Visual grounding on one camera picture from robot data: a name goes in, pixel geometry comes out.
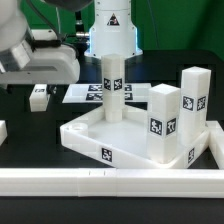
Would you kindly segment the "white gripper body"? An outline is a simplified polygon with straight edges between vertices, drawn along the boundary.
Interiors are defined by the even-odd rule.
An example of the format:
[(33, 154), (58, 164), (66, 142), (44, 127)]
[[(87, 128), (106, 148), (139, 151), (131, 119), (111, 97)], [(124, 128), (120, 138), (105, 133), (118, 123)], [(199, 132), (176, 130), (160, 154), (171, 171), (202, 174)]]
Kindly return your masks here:
[(66, 45), (39, 48), (19, 71), (0, 73), (0, 84), (72, 84), (79, 80), (76, 51)]

